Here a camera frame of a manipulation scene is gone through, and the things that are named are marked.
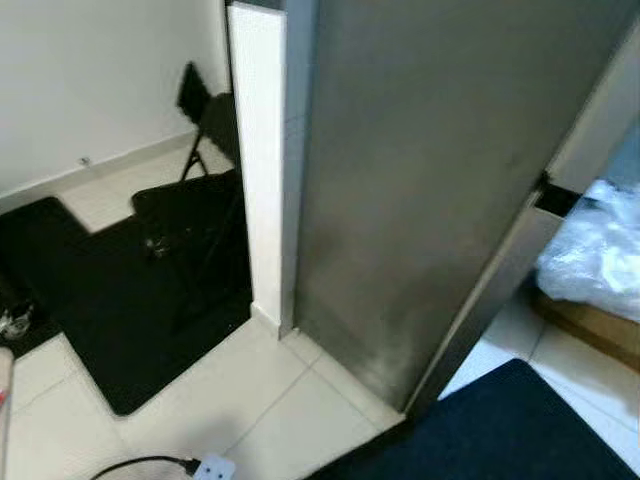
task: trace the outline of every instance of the power strip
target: power strip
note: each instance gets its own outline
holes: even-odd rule
[[[202,461],[193,478],[194,480],[231,480],[235,471],[236,465],[231,460],[218,455],[209,455]]]

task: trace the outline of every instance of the dark blue mat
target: dark blue mat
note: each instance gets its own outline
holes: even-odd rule
[[[512,360],[310,478],[638,477],[529,365]]]

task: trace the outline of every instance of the white tile floor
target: white tile floor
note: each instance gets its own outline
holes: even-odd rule
[[[60,197],[98,230],[130,214],[133,192],[177,178],[185,155],[96,175]],[[210,165],[225,169],[215,155]],[[640,375],[545,325],[521,297],[496,317],[443,396],[513,357],[529,361],[640,473]],[[239,479],[295,479],[402,419],[307,337],[277,342],[254,320],[126,418],[110,412],[59,335],[17,362],[11,409],[8,480],[86,480],[133,456],[207,452],[232,458]],[[158,464],[109,478],[186,477]]]

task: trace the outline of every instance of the cardboard box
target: cardboard box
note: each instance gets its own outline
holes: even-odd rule
[[[590,305],[555,301],[542,292],[533,306],[546,320],[640,373],[640,323]]]

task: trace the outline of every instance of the chair backrest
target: chair backrest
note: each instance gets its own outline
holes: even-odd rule
[[[209,101],[200,121],[200,130],[229,157],[236,169],[240,169],[240,139],[233,94],[221,93]]]
[[[199,125],[210,100],[211,95],[202,81],[196,65],[189,62],[182,74],[178,107],[189,117],[191,122]]]

